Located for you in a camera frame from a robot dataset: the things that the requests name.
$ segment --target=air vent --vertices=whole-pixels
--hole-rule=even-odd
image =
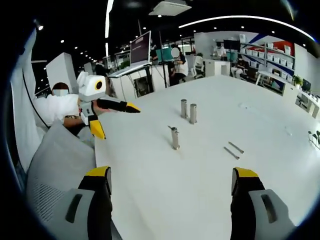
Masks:
[[[191,7],[187,6],[185,1],[166,0],[161,1],[149,15],[177,16],[189,9],[191,9]]]

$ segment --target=table surface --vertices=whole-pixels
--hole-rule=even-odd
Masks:
[[[181,99],[197,104],[197,124],[180,117]],[[95,138],[97,166],[111,166],[112,219],[123,239],[229,240],[234,167],[255,171],[295,225],[316,202],[320,151],[308,131],[320,123],[281,96],[220,75],[134,103],[141,113],[100,115],[106,140]],[[179,150],[171,148],[168,125],[178,129]]]
[[[214,62],[214,63],[220,63],[220,64],[224,64],[224,65],[230,64],[229,61],[214,60],[214,59],[204,59],[203,61],[204,61],[205,63],[206,63],[206,62]]]

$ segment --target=computer monitor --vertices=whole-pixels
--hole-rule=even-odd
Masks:
[[[240,41],[238,40],[223,40],[223,47],[229,50],[240,51]]]
[[[307,80],[303,79],[303,85],[302,85],[302,90],[305,92],[310,92],[311,90],[311,83],[308,82]]]
[[[171,54],[171,47],[164,48],[162,49],[162,54],[161,54],[161,49],[156,50],[156,55],[158,56],[158,61],[159,62],[170,62],[174,60],[174,57]]]
[[[151,31],[136,38],[131,43],[130,65],[138,65],[150,62]]]

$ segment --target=black hair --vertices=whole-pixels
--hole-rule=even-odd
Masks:
[[[56,84],[53,86],[52,90],[57,90],[57,89],[66,89],[66,90],[69,90],[69,87],[68,87],[68,85],[65,84],[64,82],[58,82],[58,83],[56,83]]]

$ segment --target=white robot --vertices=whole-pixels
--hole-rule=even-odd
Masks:
[[[139,108],[132,103],[120,101],[115,98],[112,100],[101,99],[106,97],[106,79],[104,76],[89,75],[82,71],[76,82],[79,85],[79,107],[82,121],[89,126],[91,133],[98,138],[106,139],[104,130],[94,111],[93,100],[96,100],[98,107],[102,109],[113,109],[121,112],[140,113]]]

